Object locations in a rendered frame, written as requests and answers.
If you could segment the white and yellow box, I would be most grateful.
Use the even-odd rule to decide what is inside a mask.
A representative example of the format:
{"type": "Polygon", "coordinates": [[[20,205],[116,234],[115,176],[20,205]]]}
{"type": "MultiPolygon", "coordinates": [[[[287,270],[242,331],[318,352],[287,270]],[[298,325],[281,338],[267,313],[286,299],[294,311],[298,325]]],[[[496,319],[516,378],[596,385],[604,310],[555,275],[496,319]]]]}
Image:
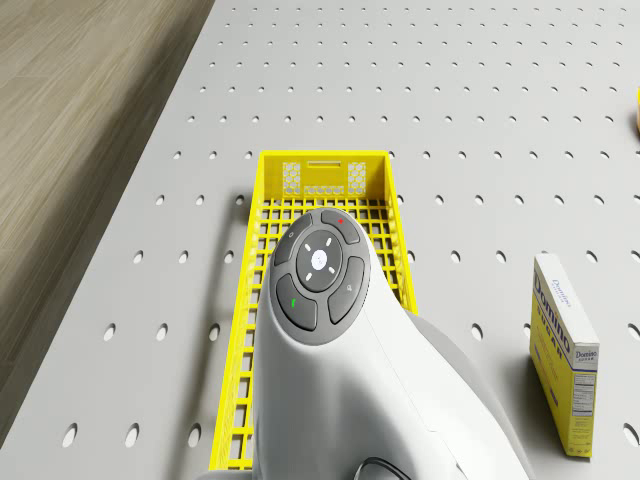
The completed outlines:
{"type": "Polygon", "coordinates": [[[534,257],[530,356],[565,453],[592,456],[600,340],[559,258],[534,257]]]}

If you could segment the yellow basket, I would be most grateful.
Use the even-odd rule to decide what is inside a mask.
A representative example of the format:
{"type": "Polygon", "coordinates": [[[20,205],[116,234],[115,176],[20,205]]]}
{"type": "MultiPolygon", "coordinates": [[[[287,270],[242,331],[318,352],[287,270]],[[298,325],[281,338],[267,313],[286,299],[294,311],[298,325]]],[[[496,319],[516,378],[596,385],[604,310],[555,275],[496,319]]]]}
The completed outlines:
{"type": "Polygon", "coordinates": [[[271,150],[260,155],[216,417],[209,468],[252,466],[253,335],[271,252],[308,211],[347,211],[369,236],[399,303],[418,311],[391,161],[384,151],[271,150]]]}

